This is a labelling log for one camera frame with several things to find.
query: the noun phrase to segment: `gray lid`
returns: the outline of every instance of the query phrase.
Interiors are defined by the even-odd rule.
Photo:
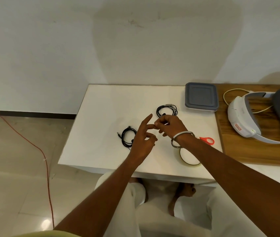
[[[187,83],[185,86],[185,106],[216,111],[219,108],[217,87],[208,83]]]

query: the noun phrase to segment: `red scissors handle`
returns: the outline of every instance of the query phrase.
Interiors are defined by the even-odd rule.
[[[213,145],[214,144],[214,139],[212,139],[210,137],[199,137],[199,139],[206,142],[208,145]]]

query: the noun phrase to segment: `white cable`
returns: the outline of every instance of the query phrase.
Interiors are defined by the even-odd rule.
[[[223,100],[224,100],[224,102],[225,102],[227,105],[229,105],[229,104],[226,102],[226,100],[225,100],[225,97],[224,97],[224,96],[225,96],[225,94],[227,94],[229,91],[234,91],[234,90],[242,90],[242,91],[246,91],[246,92],[248,92],[248,93],[253,92],[253,91],[248,91],[248,90],[241,89],[241,88],[235,88],[235,89],[228,90],[228,91],[224,92],[224,94],[223,94]],[[260,113],[260,112],[266,111],[266,110],[268,110],[270,107],[267,107],[266,109],[261,110],[261,111],[253,112],[253,114],[257,114],[257,113]]]

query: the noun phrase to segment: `wooden board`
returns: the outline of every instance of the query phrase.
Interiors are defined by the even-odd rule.
[[[277,91],[280,89],[280,85],[216,84],[216,86],[219,95],[219,109],[216,112],[216,119],[224,153],[242,163],[280,166],[280,144],[267,144],[239,135],[228,120],[228,106],[223,101],[223,93],[230,89]],[[235,97],[245,94],[245,91],[233,90],[225,95],[225,99],[230,103]],[[250,106],[253,112],[263,110],[270,105],[272,105],[271,99],[250,99]],[[254,115],[258,120],[262,135],[266,138],[280,141],[280,120],[274,109],[270,108]]]

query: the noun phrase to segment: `forearm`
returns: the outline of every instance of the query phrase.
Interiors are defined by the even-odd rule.
[[[280,183],[192,135],[178,136],[177,142],[201,162],[257,227],[267,236],[280,236]]]
[[[128,156],[107,180],[55,227],[55,230],[82,237],[103,236],[136,168],[137,164]]]

